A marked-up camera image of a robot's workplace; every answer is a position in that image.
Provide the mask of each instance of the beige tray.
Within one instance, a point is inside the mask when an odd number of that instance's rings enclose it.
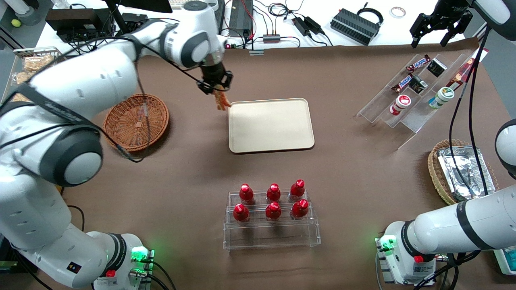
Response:
[[[234,102],[229,108],[229,148],[234,153],[308,149],[314,144],[305,99]]]

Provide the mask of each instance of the wicker basket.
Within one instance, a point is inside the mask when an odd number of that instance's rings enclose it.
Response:
[[[468,143],[461,140],[451,140],[451,145],[454,147],[462,147],[469,145]],[[449,141],[444,140],[439,143],[432,149],[430,154],[428,155],[428,171],[430,172],[430,177],[432,177],[433,185],[435,186],[437,193],[441,196],[441,198],[447,204],[455,204],[457,201],[453,198],[452,193],[448,188],[448,182],[446,181],[446,177],[444,176],[443,170],[441,169],[441,165],[439,164],[439,160],[437,158],[437,150],[442,148],[449,147]],[[496,190],[499,190],[498,181],[494,176],[493,169],[486,162],[486,166],[488,168],[489,174],[491,174],[491,178],[493,180],[494,187]]]
[[[147,102],[152,145],[158,141],[168,126],[169,114],[165,103],[151,94],[135,94],[114,106],[104,119],[104,130],[120,146],[129,152],[140,151],[147,147],[148,126],[144,115],[144,102]]]

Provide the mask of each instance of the snickers bar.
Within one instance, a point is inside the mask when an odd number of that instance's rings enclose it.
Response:
[[[418,61],[418,62],[416,62],[415,64],[408,66],[408,67],[407,67],[407,70],[408,70],[409,72],[415,72],[415,70],[417,70],[418,68],[420,68],[420,67],[421,67],[422,65],[424,65],[425,63],[430,62],[430,60],[431,60],[431,59],[430,59],[430,57],[429,57],[427,54],[425,54],[425,57],[424,57],[424,58],[422,58],[421,60],[419,60],[419,61]]]
[[[411,73],[409,73],[409,75],[404,78],[402,81],[399,82],[399,84],[397,84],[396,86],[392,87],[391,90],[394,90],[395,92],[399,93],[401,92],[401,90],[403,90],[403,88],[409,84],[409,82],[412,80],[413,76]]]

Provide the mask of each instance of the acrylic display stand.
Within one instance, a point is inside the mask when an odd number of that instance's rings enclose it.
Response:
[[[461,54],[455,61],[450,61],[441,54],[437,54],[432,59],[436,58],[448,67],[439,77],[434,76],[427,66],[429,63],[423,65],[422,68],[417,69],[412,75],[418,75],[424,80],[428,87],[421,91],[419,94],[413,91],[409,85],[406,85],[400,93],[396,93],[391,88],[396,86],[401,80],[403,80],[409,74],[406,67],[414,64],[418,60],[422,59],[423,56],[417,54],[414,58],[408,62],[399,71],[398,74],[381,90],[365,107],[363,107],[357,116],[363,116],[366,120],[371,123],[375,123],[378,120],[385,122],[389,127],[394,128],[398,124],[402,124],[412,131],[411,135],[405,142],[399,147],[401,148],[410,139],[412,139],[417,132],[425,125],[425,123],[435,114],[438,110],[432,109],[428,105],[428,101],[436,95],[442,87],[448,84],[449,80],[459,71],[460,67],[467,60],[465,54]],[[409,107],[401,111],[397,116],[390,113],[389,108],[394,103],[396,98],[400,94],[405,94],[410,97],[411,104]]]
[[[238,222],[233,218],[235,205],[241,203],[238,191],[229,192],[224,219],[224,248],[228,251],[251,248],[277,248],[289,246],[314,247],[321,243],[319,222],[312,201],[305,190],[303,198],[310,203],[309,211],[300,220],[290,218],[294,203],[288,202],[289,189],[281,189],[281,217],[268,221],[265,217],[267,207],[266,190],[254,192],[254,205],[246,205],[250,220]]]

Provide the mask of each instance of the black power brick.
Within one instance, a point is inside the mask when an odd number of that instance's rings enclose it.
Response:
[[[314,34],[319,34],[319,33],[323,32],[319,23],[315,22],[309,16],[304,18],[304,23],[307,25],[307,27],[310,29],[310,31],[313,32]]]
[[[296,17],[292,19],[292,22],[296,26],[297,30],[301,32],[301,35],[307,36],[310,34],[310,28],[306,25],[306,23],[301,19],[301,17]]]

